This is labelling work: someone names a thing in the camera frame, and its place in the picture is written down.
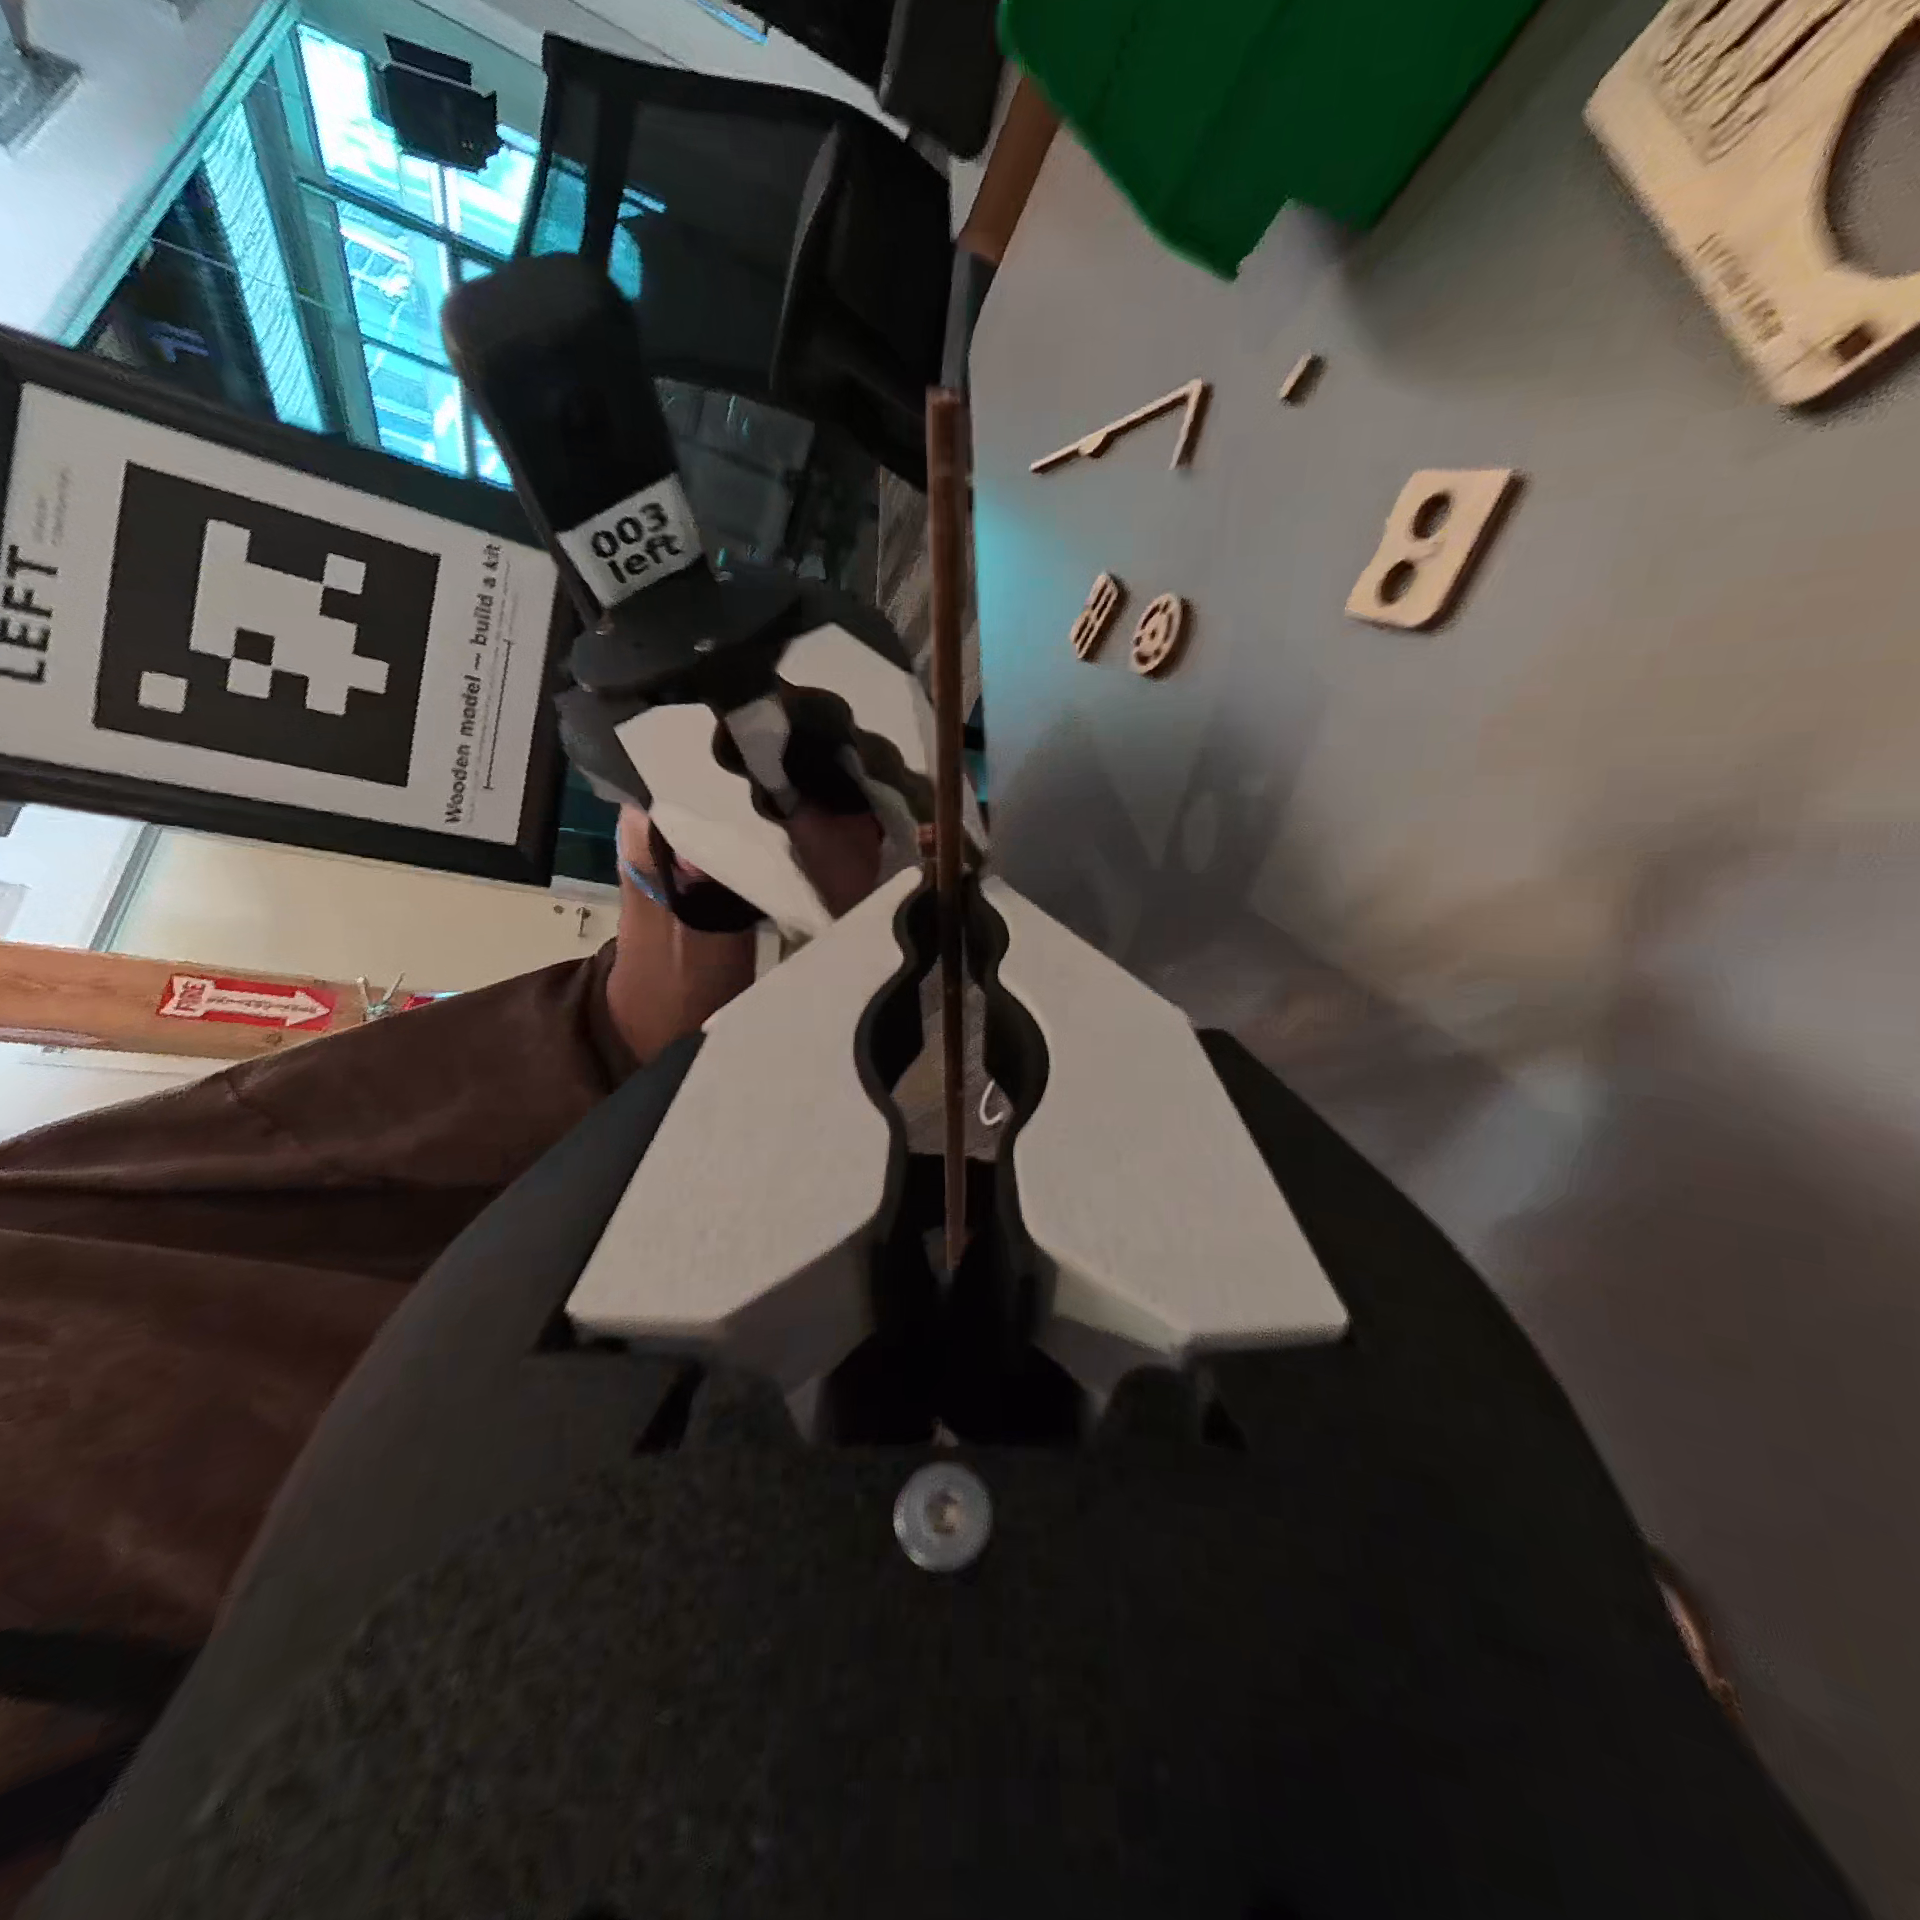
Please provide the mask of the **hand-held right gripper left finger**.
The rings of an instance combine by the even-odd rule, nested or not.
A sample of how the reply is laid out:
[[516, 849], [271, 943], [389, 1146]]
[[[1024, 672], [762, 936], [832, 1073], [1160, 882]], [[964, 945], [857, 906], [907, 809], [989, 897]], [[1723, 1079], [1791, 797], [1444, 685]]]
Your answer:
[[567, 1295], [577, 1336], [763, 1381], [811, 1438], [937, 1441], [940, 1168], [897, 1101], [936, 920], [903, 870], [707, 1022]]

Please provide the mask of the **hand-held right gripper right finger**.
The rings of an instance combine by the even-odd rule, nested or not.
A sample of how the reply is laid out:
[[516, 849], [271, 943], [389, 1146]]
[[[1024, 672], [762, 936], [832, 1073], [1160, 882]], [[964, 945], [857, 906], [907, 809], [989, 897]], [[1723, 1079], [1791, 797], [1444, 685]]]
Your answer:
[[1002, 877], [968, 888], [964, 958], [1010, 1118], [948, 1302], [948, 1426], [1058, 1444], [1135, 1373], [1345, 1340], [1188, 1015]]

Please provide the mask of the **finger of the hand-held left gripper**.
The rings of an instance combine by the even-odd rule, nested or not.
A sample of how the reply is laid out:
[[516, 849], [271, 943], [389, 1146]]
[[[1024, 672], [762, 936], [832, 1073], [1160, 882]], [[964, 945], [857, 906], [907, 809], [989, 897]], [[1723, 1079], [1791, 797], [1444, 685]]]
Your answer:
[[661, 703], [616, 724], [649, 824], [653, 893], [691, 927], [769, 920], [796, 943], [818, 938], [845, 906], [824, 892], [792, 831], [792, 806], [827, 815], [848, 797], [848, 746], [796, 732], [775, 751], [775, 788], [729, 760], [731, 732], [700, 703]]
[[941, 837], [937, 716], [911, 664], [827, 623], [785, 646], [772, 696], [785, 726], [772, 786], [781, 822], [867, 813], [887, 856]]

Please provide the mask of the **thin wooden stick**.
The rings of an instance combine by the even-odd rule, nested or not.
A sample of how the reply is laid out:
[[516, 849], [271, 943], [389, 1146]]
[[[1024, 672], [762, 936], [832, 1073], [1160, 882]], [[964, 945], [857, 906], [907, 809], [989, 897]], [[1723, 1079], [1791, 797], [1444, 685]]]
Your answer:
[[964, 953], [964, 401], [959, 390], [925, 396], [928, 631], [933, 708], [930, 872], [940, 909], [941, 1094], [945, 1094], [945, 1270], [959, 1277], [970, 1247], [968, 1196], [968, 953]]

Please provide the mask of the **grey desk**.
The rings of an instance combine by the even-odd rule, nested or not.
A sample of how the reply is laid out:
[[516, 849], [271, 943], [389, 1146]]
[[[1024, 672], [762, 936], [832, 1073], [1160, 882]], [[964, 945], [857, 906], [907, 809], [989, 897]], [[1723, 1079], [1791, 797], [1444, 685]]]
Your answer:
[[[1915, 359], [1756, 393], [1581, 124], [1655, 9], [1544, 7], [1377, 230], [1234, 280], [1055, 140], [971, 348], [997, 852], [1471, 1252], [1906, 1912]], [[1186, 469], [1028, 473], [1191, 376]], [[1521, 490], [1442, 623], [1352, 618], [1419, 469]]]

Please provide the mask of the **person's left hand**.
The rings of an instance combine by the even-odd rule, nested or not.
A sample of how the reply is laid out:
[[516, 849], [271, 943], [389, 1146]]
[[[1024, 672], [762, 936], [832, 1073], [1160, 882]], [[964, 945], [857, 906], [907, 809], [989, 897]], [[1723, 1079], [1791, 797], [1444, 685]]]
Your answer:
[[[813, 804], [785, 833], [818, 897], [839, 920], [880, 882], [880, 822]], [[608, 1013], [629, 1053], [647, 1065], [668, 1044], [700, 1030], [757, 978], [757, 933], [703, 930], [675, 914], [668, 896], [712, 892], [714, 882], [653, 828], [642, 806], [617, 815], [620, 919], [608, 973]]]

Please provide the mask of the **black office chair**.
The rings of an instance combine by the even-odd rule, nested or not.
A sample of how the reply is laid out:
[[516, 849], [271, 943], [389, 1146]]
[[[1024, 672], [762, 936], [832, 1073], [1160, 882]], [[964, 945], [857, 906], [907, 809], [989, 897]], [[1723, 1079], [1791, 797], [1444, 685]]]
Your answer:
[[925, 489], [946, 384], [948, 174], [851, 102], [549, 31], [516, 256], [580, 256], [649, 368], [769, 401]]

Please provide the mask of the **window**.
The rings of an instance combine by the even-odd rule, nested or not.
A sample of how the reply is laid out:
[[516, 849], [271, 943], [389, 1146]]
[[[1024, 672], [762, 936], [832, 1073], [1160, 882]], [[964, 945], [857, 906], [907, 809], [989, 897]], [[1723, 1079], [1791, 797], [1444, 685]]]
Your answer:
[[[275, 5], [136, 220], [71, 342], [237, 413], [508, 489], [441, 338], [450, 292], [515, 254], [537, 183], [537, 57], [491, 7]], [[412, 153], [383, 105], [397, 44], [496, 98], [475, 168]]]

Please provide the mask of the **black box fixture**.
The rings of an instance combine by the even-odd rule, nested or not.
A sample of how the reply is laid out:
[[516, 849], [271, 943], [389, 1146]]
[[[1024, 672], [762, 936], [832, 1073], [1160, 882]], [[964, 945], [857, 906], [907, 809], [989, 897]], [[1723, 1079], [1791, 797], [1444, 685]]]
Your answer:
[[496, 93], [473, 81], [473, 65], [412, 39], [386, 36], [386, 58], [371, 65], [376, 117], [403, 154], [480, 174], [501, 150]]

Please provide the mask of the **angled wooden piece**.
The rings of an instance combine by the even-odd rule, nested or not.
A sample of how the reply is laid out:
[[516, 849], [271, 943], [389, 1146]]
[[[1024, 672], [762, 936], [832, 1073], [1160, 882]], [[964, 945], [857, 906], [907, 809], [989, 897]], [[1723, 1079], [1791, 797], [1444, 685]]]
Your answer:
[[1212, 382], [1205, 376], [1191, 376], [1165, 396], [1138, 405], [1130, 413], [1107, 421], [1074, 440], [1041, 454], [1028, 463], [1028, 473], [1057, 473], [1071, 463], [1105, 460], [1123, 439], [1168, 416], [1180, 418], [1180, 430], [1168, 454], [1168, 469], [1178, 473], [1194, 460], [1203, 423], [1210, 413], [1210, 401]]

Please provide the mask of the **red arrow sticker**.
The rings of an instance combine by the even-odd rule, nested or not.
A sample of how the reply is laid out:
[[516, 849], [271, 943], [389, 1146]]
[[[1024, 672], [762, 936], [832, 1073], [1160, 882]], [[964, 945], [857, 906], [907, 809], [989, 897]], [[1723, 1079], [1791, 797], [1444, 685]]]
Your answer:
[[338, 1006], [341, 994], [328, 983], [175, 972], [168, 976], [153, 1015], [177, 1023], [226, 1023], [316, 1037], [329, 1030]]

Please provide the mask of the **wooden plate with two holes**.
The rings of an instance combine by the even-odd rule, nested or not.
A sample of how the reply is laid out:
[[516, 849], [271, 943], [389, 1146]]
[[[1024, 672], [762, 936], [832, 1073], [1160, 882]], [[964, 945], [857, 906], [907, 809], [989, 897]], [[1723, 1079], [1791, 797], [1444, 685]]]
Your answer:
[[1369, 626], [1426, 633], [1452, 616], [1521, 490], [1514, 469], [1419, 469], [1384, 516], [1345, 612]]

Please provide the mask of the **wooden beam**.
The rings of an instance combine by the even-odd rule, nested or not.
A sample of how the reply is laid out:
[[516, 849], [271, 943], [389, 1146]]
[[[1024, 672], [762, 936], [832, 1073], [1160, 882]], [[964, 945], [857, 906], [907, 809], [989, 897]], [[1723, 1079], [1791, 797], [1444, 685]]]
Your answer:
[[[316, 1037], [275, 1034], [226, 1023], [177, 1023], [153, 1015], [175, 972], [328, 983], [341, 1006]], [[52, 1048], [96, 1048], [172, 1060], [242, 1063], [297, 1048], [312, 1040], [349, 1033], [373, 1020], [443, 1001], [441, 992], [412, 992], [403, 980], [386, 989], [364, 978], [281, 976], [197, 962], [163, 962], [119, 951], [41, 943], [2, 943], [2, 1040]]]

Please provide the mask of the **green box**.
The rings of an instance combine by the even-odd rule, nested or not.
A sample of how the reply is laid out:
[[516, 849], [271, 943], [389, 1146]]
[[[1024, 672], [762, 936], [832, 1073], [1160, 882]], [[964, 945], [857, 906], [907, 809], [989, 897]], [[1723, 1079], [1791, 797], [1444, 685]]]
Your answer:
[[1145, 229], [1233, 280], [1290, 206], [1371, 229], [1537, 1], [1004, 1], [999, 45]]

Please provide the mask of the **wooden cutout sheet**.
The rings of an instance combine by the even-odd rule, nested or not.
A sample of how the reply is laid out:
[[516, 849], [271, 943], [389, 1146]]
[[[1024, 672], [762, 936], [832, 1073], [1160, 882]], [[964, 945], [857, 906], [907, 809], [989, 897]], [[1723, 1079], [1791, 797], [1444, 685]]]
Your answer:
[[1855, 262], [1833, 225], [1845, 130], [1915, 21], [1915, 1], [1674, 1], [1587, 102], [1618, 177], [1785, 408], [1915, 334], [1919, 274]]

